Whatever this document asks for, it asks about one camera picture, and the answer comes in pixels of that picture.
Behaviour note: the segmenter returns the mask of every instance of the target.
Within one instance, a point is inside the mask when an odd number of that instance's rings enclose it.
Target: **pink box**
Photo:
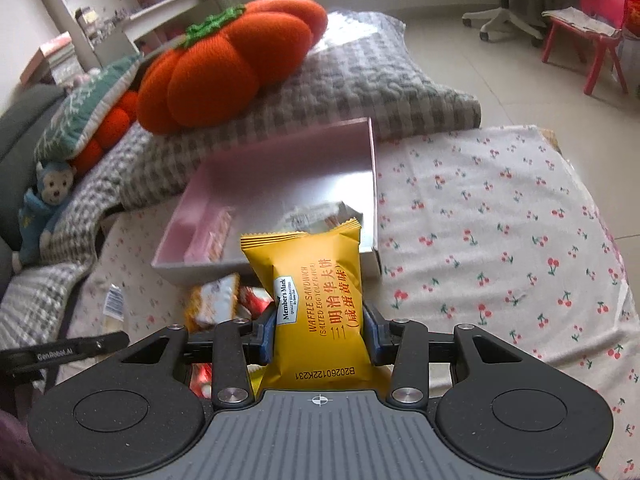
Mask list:
[[[231,272],[252,274],[240,235],[270,232],[297,206],[344,202],[363,214],[360,266],[381,274],[376,162],[368,119],[212,153],[191,178],[164,231],[152,267],[175,285],[196,285]],[[210,225],[233,211],[222,259],[209,261]]]

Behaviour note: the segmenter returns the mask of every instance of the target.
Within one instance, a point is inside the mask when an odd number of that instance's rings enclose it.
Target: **waffle sandwich wrapper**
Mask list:
[[[243,235],[240,247],[278,305],[273,360],[260,389],[385,394],[390,373],[362,338],[360,223],[320,234]]]

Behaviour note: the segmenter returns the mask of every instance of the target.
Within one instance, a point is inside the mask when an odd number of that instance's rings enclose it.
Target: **gray checkered blanket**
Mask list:
[[[371,117],[379,139],[478,127],[479,102],[425,76],[403,34],[404,24],[383,14],[332,12],[298,72],[262,92],[237,119],[172,137],[132,126],[74,191],[43,254],[45,265],[12,279],[0,304],[0,349],[55,339],[73,286],[97,261],[105,211],[180,193],[213,150],[359,117]]]
[[[122,186],[125,208],[182,192],[213,150],[311,124],[370,117],[378,139],[480,125],[480,103],[424,75],[404,46],[404,23],[378,12],[332,12],[298,72],[262,92],[238,118],[188,135],[144,139]]]

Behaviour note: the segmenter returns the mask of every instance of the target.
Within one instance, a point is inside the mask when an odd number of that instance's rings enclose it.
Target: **cherry print tablecloth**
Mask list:
[[[572,168],[526,126],[376,150],[383,277],[365,284],[366,298],[436,332],[475,323],[598,390],[614,415],[600,471],[637,477],[640,323],[620,254]],[[448,367],[431,373],[439,395]]]

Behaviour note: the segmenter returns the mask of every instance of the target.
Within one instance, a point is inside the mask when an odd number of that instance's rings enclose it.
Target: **printed batch code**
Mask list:
[[[350,368],[334,368],[333,370],[314,370],[312,372],[296,372],[297,380],[321,379],[325,377],[342,377],[346,375],[355,375],[356,370],[352,366]]]

